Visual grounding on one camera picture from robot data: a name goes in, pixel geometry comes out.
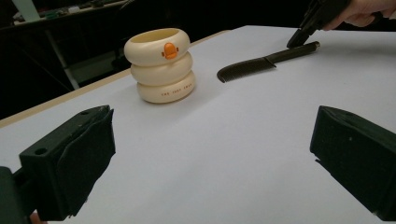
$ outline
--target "wooden table edge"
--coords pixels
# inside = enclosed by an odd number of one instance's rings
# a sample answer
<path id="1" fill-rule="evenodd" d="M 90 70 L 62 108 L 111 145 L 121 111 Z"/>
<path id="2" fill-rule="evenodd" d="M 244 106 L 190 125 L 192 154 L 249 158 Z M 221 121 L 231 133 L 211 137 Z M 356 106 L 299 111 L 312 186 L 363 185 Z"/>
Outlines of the wooden table edge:
<path id="1" fill-rule="evenodd" d="M 228 32 L 228 30 L 220 31 L 220 32 L 215 33 L 213 35 L 207 36 L 205 38 L 202 38 L 200 40 L 197 40 L 197 41 L 191 43 L 191 46 L 197 45 L 199 43 L 202 43 L 202 42 L 206 41 L 207 39 L 212 38 L 213 36 L 220 35 L 220 34 L 223 34 L 223 33 L 226 33 L 226 32 Z M 34 114 L 40 113 L 41 111 L 44 111 L 44 110 L 49 109 L 49 108 L 51 108 L 53 106 L 59 105 L 61 103 L 64 103 L 64 102 L 66 102 L 68 100 L 71 100 L 71 99 L 73 99 L 75 97 L 78 97 L 78 96 L 80 96 L 80 95 L 82 95 L 82 94 L 84 94 L 86 92 L 95 90 L 95 89 L 97 89 L 99 87 L 102 87 L 102 86 L 104 86 L 104 85 L 106 85 L 108 83 L 111 83 L 111 82 L 113 82 L 115 80 L 118 80 L 118 79 L 120 79 L 122 77 L 126 77 L 126 76 L 128 76 L 130 74 L 131 74 L 130 70 L 126 69 L 126 70 L 124 70 L 122 72 L 119 72 L 119 73 L 116 73 L 116 74 L 114 74 L 114 75 L 112 75 L 110 77 L 106 77 L 106 78 L 103 78 L 103 79 L 101 79 L 99 81 L 96 81 L 96 82 L 94 82 L 94 83 L 92 83 L 90 85 L 87 85 L 85 87 L 79 88 L 79 89 L 77 89 L 75 91 L 71 91 L 71 92 L 69 92 L 67 94 L 64 94 L 62 96 L 56 97 L 56 98 L 54 98 L 52 100 L 49 100 L 49 101 L 47 101 L 47 102 L 45 102 L 43 104 L 33 106 L 33 107 L 29 108 L 29 109 L 23 110 L 22 112 L 17 113 L 15 115 L 12 115 L 10 117 L 7 117 L 5 119 L 0 119 L 0 128 L 6 127 L 9 124 L 17 122 L 19 120 L 26 119 L 26 118 L 28 118 L 30 116 L 33 116 Z"/>

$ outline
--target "stacked rings toy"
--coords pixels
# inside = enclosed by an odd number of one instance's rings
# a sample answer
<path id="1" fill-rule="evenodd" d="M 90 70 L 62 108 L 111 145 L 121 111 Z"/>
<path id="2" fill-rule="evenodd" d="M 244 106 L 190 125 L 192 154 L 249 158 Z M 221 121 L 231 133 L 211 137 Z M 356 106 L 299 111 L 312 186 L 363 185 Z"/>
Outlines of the stacked rings toy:
<path id="1" fill-rule="evenodd" d="M 177 28 L 148 31 L 131 37 L 125 58 L 145 101 L 163 104 L 187 96 L 195 87 L 189 36 Z"/>

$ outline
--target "dark background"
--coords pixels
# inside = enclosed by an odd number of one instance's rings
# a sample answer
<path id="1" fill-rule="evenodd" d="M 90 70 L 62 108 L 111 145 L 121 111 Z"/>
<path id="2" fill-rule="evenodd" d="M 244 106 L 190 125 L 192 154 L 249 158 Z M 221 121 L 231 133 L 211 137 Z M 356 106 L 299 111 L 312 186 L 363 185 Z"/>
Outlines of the dark background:
<path id="1" fill-rule="evenodd" d="M 129 64 L 116 60 L 124 41 L 151 29 L 177 27 L 191 42 L 244 25 L 297 28 L 309 0 L 135 0 L 128 7 L 95 10 L 53 20 L 13 26 L 18 11 L 11 0 L 0 0 L 0 119 L 73 91 L 50 45 L 50 31 L 67 64 L 110 51 L 117 73 Z M 85 4 L 85 0 L 35 0 L 37 11 Z M 365 28 L 342 24 L 340 30 L 395 31 L 395 21 L 382 20 Z"/>

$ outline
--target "white table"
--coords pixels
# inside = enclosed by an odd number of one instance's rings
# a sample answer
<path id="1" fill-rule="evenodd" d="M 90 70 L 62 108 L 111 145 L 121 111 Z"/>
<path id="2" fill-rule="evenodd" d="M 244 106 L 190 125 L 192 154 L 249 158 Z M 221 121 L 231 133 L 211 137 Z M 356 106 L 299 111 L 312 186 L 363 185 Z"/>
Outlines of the white table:
<path id="1" fill-rule="evenodd" d="M 0 130 L 0 164 L 77 112 L 114 108 L 117 153 L 76 217 L 64 223 L 375 224 L 315 162 L 320 105 L 396 132 L 396 34 L 315 32 L 314 54 L 221 83 L 230 63 L 286 48 L 296 29 L 245 26 L 190 48 L 197 86 L 167 105 L 142 101 L 122 77 Z"/>

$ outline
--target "human hand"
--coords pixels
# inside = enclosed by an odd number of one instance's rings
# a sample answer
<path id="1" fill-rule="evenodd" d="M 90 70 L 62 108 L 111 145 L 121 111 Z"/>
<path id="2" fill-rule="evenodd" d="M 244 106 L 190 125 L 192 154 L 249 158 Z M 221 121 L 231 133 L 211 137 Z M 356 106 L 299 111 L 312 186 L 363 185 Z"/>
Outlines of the human hand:
<path id="1" fill-rule="evenodd" d="M 351 0 L 349 6 L 325 25 L 323 30 L 335 29 L 342 22 L 364 27 L 375 20 L 373 13 L 381 12 L 384 18 L 389 18 L 395 10 L 396 0 Z"/>
<path id="2" fill-rule="evenodd" d="M 41 221 L 37 213 L 30 215 L 30 220 L 32 221 L 32 224 L 48 224 L 46 221 Z"/>

